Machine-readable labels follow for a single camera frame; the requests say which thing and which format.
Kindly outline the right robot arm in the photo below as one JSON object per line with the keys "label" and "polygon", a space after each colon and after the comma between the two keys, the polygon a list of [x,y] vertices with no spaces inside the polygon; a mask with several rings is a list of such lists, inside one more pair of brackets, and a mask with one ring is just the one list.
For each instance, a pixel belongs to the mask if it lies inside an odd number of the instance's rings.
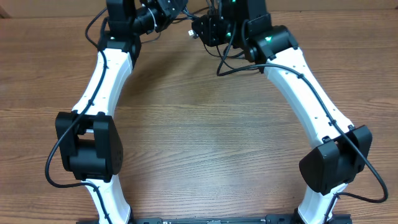
{"label": "right robot arm", "polygon": [[193,30],[209,47],[240,48],[249,69],[263,73],[283,94],[301,122],[311,151],[300,161],[307,184],[294,214],[269,215],[268,223],[351,223],[333,208],[346,186],[365,167],[370,130],[355,127],[329,99],[313,76],[302,50],[285,26],[273,26],[264,1],[210,1]]}

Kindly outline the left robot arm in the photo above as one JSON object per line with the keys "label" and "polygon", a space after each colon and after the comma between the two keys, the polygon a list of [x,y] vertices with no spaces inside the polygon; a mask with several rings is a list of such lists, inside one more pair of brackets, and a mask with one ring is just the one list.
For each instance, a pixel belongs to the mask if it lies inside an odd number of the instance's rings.
{"label": "left robot arm", "polygon": [[132,74],[141,50],[140,36],[168,28],[185,8],[184,0],[142,1],[107,0],[98,51],[91,80],[70,112],[60,112],[55,120],[57,142],[45,164],[49,177],[50,161],[60,151],[65,170],[77,182],[69,188],[85,186],[94,201],[99,218],[96,223],[132,223],[134,217],[119,180],[123,145],[114,123],[114,112],[121,90]]}

